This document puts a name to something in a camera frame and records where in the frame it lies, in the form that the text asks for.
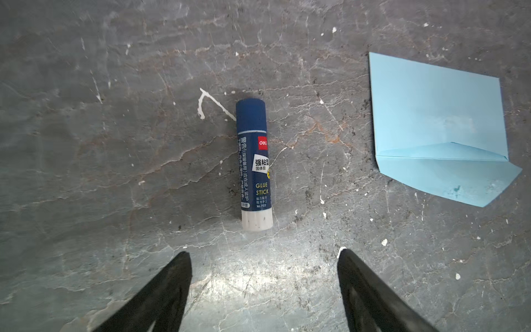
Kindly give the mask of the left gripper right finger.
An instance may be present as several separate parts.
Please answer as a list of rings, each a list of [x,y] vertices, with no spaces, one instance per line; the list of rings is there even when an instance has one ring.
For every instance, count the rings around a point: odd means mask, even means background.
[[[342,301],[350,331],[435,331],[352,250],[337,261]]]

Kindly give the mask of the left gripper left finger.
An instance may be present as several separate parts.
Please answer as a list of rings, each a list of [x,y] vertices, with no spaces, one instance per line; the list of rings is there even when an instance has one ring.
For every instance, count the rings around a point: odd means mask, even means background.
[[[95,330],[178,331],[191,281],[191,257],[183,251]]]

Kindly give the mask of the glue stick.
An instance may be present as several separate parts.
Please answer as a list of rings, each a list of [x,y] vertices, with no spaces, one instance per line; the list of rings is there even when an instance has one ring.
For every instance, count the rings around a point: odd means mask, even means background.
[[[265,102],[247,98],[236,104],[241,221],[245,231],[273,227]]]

